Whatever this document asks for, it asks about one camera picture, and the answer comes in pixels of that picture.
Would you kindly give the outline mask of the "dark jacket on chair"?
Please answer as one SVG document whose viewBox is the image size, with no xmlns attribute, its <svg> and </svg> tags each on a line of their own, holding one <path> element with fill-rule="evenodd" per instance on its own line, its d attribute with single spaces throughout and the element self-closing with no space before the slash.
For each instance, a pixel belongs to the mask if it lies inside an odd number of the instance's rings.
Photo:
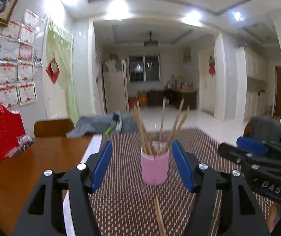
<svg viewBox="0 0 281 236">
<path fill-rule="evenodd" d="M 254 116 L 247 123 L 243 136 L 258 142 L 277 142 L 281 144 L 280 119 L 269 116 Z"/>
</svg>

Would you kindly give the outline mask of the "pink cylindrical cup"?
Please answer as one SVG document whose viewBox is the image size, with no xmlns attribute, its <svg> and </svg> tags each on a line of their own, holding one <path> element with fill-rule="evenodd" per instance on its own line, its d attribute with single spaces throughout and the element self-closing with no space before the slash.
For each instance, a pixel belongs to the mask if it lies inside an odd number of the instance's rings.
<svg viewBox="0 0 281 236">
<path fill-rule="evenodd" d="M 141 176 L 145 183 L 159 185 L 167 180 L 169 151 L 162 153 L 165 143 L 161 143 L 157 156 L 146 154 L 143 147 L 140 149 Z"/>
</svg>

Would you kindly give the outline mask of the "plastic packet of pens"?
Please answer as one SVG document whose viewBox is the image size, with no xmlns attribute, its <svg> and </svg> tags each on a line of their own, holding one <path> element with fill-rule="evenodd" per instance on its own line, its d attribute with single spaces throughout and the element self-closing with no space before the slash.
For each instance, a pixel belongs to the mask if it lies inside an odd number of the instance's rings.
<svg viewBox="0 0 281 236">
<path fill-rule="evenodd" d="M 17 141 L 18 146 L 10 150 L 9 153 L 6 155 L 7 157 L 20 155 L 34 143 L 33 139 L 28 135 L 18 137 Z"/>
</svg>

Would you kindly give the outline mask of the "white tall cabinet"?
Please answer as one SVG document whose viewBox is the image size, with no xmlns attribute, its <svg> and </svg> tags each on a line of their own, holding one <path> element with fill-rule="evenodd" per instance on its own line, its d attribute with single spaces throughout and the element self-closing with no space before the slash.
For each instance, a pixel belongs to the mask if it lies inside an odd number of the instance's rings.
<svg viewBox="0 0 281 236">
<path fill-rule="evenodd" d="M 239 47 L 235 53 L 238 73 L 235 119 L 243 122 L 267 111 L 268 63 L 247 47 Z"/>
</svg>

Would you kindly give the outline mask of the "brown polka dot mat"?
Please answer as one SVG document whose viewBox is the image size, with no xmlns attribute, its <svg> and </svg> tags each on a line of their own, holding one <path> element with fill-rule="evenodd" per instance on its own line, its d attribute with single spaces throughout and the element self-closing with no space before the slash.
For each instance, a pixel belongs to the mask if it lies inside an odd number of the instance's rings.
<svg viewBox="0 0 281 236">
<path fill-rule="evenodd" d="M 179 140 L 185 151 L 212 169 L 230 173 L 236 166 L 220 158 L 218 143 L 198 129 L 182 131 Z M 169 149 L 167 180 L 147 184 L 141 176 L 140 136 L 137 133 L 104 135 L 111 142 L 112 158 L 102 186 L 91 195 L 91 205 L 102 235 L 159 235 L 163 224 L 167 235 L 185 235 L 196 195 L 184 187 Z M 218 235 L 222 191 L 216 192 L 215 209 L 208 235 Z M 268 201 L 256 197 L 265 216 Z"/>
</svg>

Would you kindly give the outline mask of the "dark wooden desk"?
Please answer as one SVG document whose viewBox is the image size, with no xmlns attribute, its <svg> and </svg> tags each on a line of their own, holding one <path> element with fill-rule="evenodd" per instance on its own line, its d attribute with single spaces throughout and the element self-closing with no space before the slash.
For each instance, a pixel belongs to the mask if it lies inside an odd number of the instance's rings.
<svg viewBox="0 0 281 236">
<path fill-rule="evenodd" d="M 183 109 L 189 106 L 191 110 L 197 109 L 197 91 L 185 89 L 165 89 L 163 91 L 151 90 L 147 92 L 148 106 L 162 106 L 163 99 L 169 102 L 169 105 L 180 107 L 182 99 L 184 99 Z"/>
</svg>

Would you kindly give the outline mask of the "brown wooden chair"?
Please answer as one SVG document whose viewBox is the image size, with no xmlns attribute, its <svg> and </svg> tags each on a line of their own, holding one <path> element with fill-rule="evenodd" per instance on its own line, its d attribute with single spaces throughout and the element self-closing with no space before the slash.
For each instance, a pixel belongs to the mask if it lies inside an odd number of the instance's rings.
<svg viewBox="0 0 281 236">
<path fill-rule="evenodd" d="M 34 124 L 34 135 L 36 138 L 66 137 L 73 129 L 70 119 L 42 120 Z"/>
</svg>

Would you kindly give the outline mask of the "red hanging door ornament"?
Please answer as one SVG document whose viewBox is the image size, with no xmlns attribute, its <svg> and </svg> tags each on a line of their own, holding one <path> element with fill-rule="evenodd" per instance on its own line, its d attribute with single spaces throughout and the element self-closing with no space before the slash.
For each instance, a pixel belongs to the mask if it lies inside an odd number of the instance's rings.
<svg viewBox="0 0 281 236">
<path fill-rule="evenodd" d="M 216 69 L 215 69 L 215 60 L 212 57 L 212 54 L 210 54 L 210 59 L 209 59 L 209 70 L 208 70 L 209 74 L 211 75 L 211 77 L 214 77 L 216 74 Z"/>
</svg>

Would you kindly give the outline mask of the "red tote bag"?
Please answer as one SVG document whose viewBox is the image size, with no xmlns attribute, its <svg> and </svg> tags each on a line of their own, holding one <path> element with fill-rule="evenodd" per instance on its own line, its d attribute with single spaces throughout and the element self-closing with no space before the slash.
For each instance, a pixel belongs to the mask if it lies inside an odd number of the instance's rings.
<svg viewBox="0 0 281 236">
<path fill-rule="evenodd" d="M 0 101 L 0 163 L 18 148 L 18 138 L 26 135 L 20 113 L 12 113 Z"/>
</svg>

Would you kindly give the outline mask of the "orange cardboard box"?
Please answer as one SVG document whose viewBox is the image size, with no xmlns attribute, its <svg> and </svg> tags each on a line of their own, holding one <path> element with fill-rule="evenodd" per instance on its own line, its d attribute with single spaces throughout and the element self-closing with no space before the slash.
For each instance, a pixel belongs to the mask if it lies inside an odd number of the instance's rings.
<svg viewBox="0 0 281 236">
<path fill-rule="evenodd" d="M 139 91 L 138 92 L 138 101 L 139 101 L 139 105 L 141 107 L 147 107 L 148 106 L 148 98 L 147 98 L 147 92 L 146 91 Z"/>
</svg>

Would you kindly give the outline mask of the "grey jacket on chair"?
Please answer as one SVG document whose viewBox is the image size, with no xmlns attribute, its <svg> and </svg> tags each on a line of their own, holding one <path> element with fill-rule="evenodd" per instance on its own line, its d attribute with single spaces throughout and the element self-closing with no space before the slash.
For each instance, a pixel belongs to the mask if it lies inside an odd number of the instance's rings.
<svg viewBox="0 0 281 236">
<path fill-rule="evenodd" d="M 82 116 L 73 130 L 66 134 L 67 138 L 83 137 L 88 134 L 120 134 L 138 132 L 131 113 L 107 113 L 96 116 Z"/>
</svg>

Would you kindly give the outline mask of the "red cardboard box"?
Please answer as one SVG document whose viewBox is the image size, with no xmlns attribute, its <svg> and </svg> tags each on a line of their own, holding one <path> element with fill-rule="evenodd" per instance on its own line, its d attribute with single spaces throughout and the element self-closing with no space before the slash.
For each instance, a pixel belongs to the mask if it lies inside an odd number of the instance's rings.
<svg viewBox="0 0 281 236">
<path fill-rule="evenodd" d="M 136 97 L 128 98 L 129 109 L 135 107 L 137 105 L 137 101 Z"/>
</svg>

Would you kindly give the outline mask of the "dark window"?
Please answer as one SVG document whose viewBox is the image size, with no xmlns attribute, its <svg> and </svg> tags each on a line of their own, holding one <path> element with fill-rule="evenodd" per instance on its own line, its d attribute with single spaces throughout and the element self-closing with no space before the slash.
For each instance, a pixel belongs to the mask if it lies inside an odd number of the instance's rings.
<svg viewBox="0 0 281 236">
<path fill-rule="evenodd" d="M 130 56 L 128 65 L 131 83 L 160 81 L 160 58 L 158 55 Z"/>
</svg>

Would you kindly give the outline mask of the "round ceiling lamp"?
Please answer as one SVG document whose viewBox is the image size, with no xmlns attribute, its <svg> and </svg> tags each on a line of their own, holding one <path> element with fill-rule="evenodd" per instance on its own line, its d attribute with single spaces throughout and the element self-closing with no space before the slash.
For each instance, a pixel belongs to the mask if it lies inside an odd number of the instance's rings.
<svg viewBox="0 0 281 236">
<path fill-rule="evenodd" d="M 144 47 L 158 47 L 159 43 L 157 40 L 152 39 L 153 32 L 149 32 L 149 39 L 144 41 Z"/>
</svg>

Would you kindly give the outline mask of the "white refrigerator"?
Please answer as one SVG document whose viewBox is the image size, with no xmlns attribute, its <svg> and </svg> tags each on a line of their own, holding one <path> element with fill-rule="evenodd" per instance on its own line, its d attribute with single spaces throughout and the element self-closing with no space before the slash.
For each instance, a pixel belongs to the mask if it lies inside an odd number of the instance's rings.
<svg viewBox="0 0 281 236">
<path fill-rule="evenodd" d="M 107 113 L 128 113 L 127 72 L 125 60 L 109 60 L 102 66 L 104 104 Z"/>
</svg>

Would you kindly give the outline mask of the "green curtain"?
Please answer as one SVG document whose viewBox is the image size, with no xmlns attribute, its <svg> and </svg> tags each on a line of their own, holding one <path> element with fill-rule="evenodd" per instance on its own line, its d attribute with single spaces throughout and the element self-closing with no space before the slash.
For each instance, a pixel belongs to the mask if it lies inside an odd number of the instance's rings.
<svg viewBox="0 0 281 236">
<path fill-rule="evenodd" d="M 78 108 L 73 82 L 73 35 L 49 20 L 47 27 L 47 60 L 55 60 L 60 70 L 57 83 L 65 92 L 67 114 L 71 121 L 78 121 Z"/>
</svg>

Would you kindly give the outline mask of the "framed picture far wall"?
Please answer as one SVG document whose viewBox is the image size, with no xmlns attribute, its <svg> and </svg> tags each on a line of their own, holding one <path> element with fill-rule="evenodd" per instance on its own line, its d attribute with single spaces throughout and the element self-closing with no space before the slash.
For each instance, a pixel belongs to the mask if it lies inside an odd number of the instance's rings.
<svg viewBox="0 0 281 236">
<path fill-rule="evenodd" d="M 183 60 L 184 64 L 191 62 L 191 60 L 192 60 L 191 49 L 189 49 L 189 48 L 183 49 L 182 60 Z"/>
</svg>

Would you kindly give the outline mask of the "red diamond wall decoration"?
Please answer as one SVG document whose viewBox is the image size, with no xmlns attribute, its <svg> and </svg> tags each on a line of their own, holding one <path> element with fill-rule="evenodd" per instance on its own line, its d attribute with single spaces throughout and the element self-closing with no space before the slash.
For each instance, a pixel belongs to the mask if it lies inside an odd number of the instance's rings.
<svg viewBox="0 0 281 236">
<path fill-rule="evenodd" d="M 50 80 L 52 81 L 52 83 L 55 84 L 57 82 L 57 79 L 58 79 L 58 76 L 60 73 L 60 70 L 59 70 L 59 67 L 58 67 L 58 64 L 57 64 L 55 58 L 53 58 L 50 61 L 49 65 L 46 68 L 46 72 L 47 72 Z"/>
</svg>

